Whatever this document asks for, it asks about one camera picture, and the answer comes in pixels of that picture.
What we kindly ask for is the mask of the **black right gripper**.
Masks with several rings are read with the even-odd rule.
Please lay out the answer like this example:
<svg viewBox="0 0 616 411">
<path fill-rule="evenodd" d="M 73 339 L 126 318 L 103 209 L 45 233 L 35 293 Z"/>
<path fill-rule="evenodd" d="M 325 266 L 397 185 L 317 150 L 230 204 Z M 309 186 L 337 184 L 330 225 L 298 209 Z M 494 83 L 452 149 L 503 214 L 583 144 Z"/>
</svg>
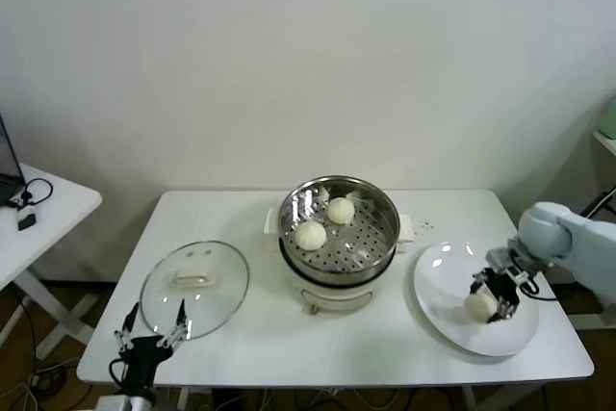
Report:
<svg viewBox="0 0 616 411">
<path fill-rule="evenodd" d="M 496 308 L 487 323 L 510 320 L 515 314 L 515 306 L 520 303 L 516 283 L 506 273 L 485 268 L 473 274 L 470 294 L 476 294 L 484 284 L 497 300 Z"/>
</svg>

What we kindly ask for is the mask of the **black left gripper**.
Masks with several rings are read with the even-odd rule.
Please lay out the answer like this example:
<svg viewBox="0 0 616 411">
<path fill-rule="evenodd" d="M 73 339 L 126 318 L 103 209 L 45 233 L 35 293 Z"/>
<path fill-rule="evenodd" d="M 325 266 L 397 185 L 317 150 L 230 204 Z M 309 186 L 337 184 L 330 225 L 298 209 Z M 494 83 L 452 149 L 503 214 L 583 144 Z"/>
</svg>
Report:
<svg viewBox="0 0 616 411">
<path fill-rule="evenodd" d="M 188 336 L 185 300 L 180 303 L 175 325 L 163 337 L 139 337 L 132 341 L 131 333 L 138 312 L 139 304 L 136 302 L 121 328 L 114 331 L 118 351 L 121 352 L 120 359 L 126 366 L 121 384 L 128 389 L 151 388 L 158 366 L 169 359 L 172 351 L 179 348 Z"/>
</svg>

